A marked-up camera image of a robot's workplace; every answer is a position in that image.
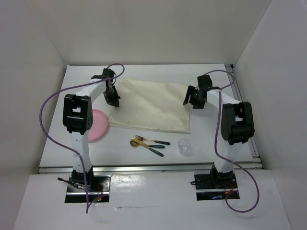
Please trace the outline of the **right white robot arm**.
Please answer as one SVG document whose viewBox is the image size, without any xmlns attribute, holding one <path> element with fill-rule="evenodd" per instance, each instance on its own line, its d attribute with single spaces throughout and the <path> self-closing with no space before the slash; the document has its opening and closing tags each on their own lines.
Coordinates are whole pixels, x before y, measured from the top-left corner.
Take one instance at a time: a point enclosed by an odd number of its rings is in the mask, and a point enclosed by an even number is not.
<svg viewBox="0 0 307 230">
<path fill-rule="evenodd" d="M 189 86 L 183 105 L 191 104 L 193 109 L 203 109 L 206 103 L 218 109 L 217 128 L 214 138 L 214 150 L 218 159 L 213 163 L 209 182 L 211 186 L 220 188 L 232 180 L 233 163 L 237 160 L 243 144 L 254 136 L 252 106 L 249 102 L 241 102 L 213 86 L 209 75 L 197 77 L 198 86 Z M 222 154 L 217 152 L 217 139 L 221 135 L 228 143 Z"/>
</svg>

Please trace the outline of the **clear drinking glass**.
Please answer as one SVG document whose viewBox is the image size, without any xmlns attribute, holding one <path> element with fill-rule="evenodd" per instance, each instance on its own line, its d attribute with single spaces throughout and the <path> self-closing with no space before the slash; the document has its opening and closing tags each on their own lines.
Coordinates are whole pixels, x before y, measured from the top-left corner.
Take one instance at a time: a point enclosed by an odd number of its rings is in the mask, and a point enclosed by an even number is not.
<svg viewBox="0 0 307 230">
<path fill-rule="evenodd" d="M 191 154 L 191 143 L 187 139 L 181 139 L 178 142 L 178 152 L 184 156 L 189 156 Z"/>
</svg>

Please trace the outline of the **pink plate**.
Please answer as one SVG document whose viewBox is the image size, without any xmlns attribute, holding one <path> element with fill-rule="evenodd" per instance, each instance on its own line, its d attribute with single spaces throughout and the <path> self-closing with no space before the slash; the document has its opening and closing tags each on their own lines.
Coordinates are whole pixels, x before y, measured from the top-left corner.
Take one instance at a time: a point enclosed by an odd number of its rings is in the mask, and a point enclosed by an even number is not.
<svg viewBox="0 0 307 230">
<path fill-rule="evenodd" d="M 88 140 L 96 141 L 101 138 L 108 128 L 108 117 L 100 110 L 93 109 L 93 125 L 89 130 Z"/>
</svg>

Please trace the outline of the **cream cloth placemat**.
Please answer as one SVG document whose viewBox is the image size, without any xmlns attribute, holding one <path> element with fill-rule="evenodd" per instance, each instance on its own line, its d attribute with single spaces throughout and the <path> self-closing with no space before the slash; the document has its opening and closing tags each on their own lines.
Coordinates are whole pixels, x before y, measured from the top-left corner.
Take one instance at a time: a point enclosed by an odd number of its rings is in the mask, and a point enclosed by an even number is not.
<svg viewBox="0 0 307 230">
<path fill-rule="evenodd" d="M 166 133 L 190 133 L 190 106 L 183 105 L 188 87 L 151 80 L 120 79 L 118 108 L 108 121 L 115 127 Z"/>
</svg>

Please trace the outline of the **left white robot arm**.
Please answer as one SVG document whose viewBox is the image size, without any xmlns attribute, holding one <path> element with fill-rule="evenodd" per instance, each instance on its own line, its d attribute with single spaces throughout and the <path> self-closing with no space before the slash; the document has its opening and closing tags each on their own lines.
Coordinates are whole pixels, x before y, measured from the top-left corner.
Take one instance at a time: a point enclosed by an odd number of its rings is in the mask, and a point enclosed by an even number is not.
<svg viewBox="0 0 307 230">
<path fill-rule="evenodd" d="M 119 107 L 120 96 L 113 83 L 115 77 L 113 70 L 103 69 L 101 75 L 91 77 L 90 85 L 64 97 L 63 125 L 71 135 L 72 149 L 78 152 L 73 157 L 71 180 L 84 191 L 90 191 L 95 181 L 88 141 L 94 123 L 92 102 L 103 94 L 108 105 Z"/>
</svg>

